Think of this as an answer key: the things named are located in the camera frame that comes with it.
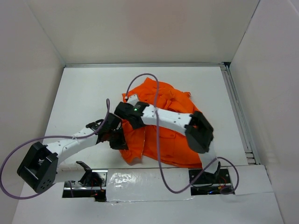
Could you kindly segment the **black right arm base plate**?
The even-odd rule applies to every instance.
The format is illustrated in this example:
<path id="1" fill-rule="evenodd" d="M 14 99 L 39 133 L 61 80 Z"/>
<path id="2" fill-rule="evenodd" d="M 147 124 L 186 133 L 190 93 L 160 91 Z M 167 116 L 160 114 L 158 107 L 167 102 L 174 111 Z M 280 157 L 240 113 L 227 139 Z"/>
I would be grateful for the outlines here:
<path id="1" fill-rule="evenodd" d="M 233 185 L 227 168 L 221 168 L 217 177 L 204 172 L 192 185 L 191 195 L 227 195 L 232 192 Z"/>

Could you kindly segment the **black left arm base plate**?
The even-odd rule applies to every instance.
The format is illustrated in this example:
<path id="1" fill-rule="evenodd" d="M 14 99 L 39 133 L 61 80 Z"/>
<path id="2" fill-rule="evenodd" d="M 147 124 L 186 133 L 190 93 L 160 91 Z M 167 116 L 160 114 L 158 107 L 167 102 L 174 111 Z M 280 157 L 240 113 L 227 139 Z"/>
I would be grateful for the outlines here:
<path id="1" fill-rule="evenodd" d="M 96 202 L 105 202 L 107 174 L 107 169 L 95 169 L 89 177 L 79 181 L 66 181 L 62 198 L 93 198 Z"/>

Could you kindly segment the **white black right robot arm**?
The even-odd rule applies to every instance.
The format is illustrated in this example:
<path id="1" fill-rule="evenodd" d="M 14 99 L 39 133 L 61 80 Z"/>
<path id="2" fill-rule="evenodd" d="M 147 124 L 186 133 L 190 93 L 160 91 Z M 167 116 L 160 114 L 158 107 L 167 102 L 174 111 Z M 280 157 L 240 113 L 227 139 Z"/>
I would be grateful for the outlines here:
<path id="1" fill-rule="evenodd" d="M 133 129 L 156 125 L 158 122 L 160 127 L 182 134 L 186 137 L 188 147 L 199 154 L 205 180 L 214 183 L 219 179 L 221 163 L 215 150 L 210 147 L 214 129 L 203 113 L 172 112 L 140 101 L 134 105 L 120 102 L 114 113 L 127 120 Z"/>

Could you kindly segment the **orange jacket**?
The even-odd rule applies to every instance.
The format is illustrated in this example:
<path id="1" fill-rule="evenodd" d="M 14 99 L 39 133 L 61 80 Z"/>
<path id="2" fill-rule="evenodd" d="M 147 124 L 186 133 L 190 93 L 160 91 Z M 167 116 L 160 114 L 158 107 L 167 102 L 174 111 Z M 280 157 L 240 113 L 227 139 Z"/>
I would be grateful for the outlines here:
<path id="1" fill-rule="evenodd" d="M 165 110 L 182 113 L 194 113 L 198 110 L 189 92 L 182 92 L 168 83 L 157 83 L 150 78 L 146 78 L 142 84 L 123 96 L 129 97 L 134 94 L 140 101 L 151 105 L 154 103 L 155 95 L 158 94 L 157 107 Z M 124 120 L 122 128 L 128 149 L 121 150 L 120 154 L 128 164 L 144 156 L 157 160 L 157 152 L 160 152 L 162 163 L 180 168 L 202 167 L 199 155 L 188 147 L 185 136 L 175 131 L 161 127 L 158 132 L 160 148 L 157 149 L 156 126 L 134 130 L 129 122 Z"/>

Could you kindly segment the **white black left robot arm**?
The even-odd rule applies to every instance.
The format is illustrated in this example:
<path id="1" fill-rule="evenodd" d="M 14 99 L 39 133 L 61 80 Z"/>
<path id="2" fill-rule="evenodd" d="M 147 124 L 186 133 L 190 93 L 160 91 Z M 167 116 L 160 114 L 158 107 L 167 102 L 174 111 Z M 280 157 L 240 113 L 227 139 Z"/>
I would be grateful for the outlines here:
<path id="1" fill-rule="evenodd" d="M 108 141 L 112 149 L 126 150 L 122 120 L 109 113 L 106 120 L 91 122 L 69 139 L 61 139 L 49 144 L 34 143 L 28 150 L 17 169 L 17 174 L 36 192 L 43 193 L 57 182 L 76 181 L 87 186 L 96 179 L 99 184 L 102 178 L 95 174 L 82 161 L 66 164 L 65 160 L 74 154 Z"/>

